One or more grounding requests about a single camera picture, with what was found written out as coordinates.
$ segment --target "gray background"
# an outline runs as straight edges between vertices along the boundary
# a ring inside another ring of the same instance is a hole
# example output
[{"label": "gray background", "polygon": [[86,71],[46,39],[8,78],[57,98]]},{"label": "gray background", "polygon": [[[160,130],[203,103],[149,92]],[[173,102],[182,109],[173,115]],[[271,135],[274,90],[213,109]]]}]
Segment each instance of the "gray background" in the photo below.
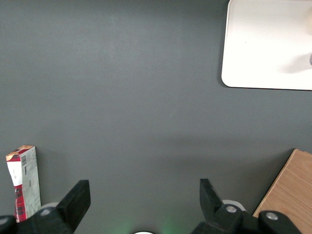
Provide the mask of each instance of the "gray background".
[{"label": "gray background", "polygon": [[1,1],[0,215],[14,210],[4,156],[23,144],[43,204],[90,180],[77,234],[190,233],[200,178],[252,213],[292,149],[312,152],[312,94],[222,83],[226,7]]}]

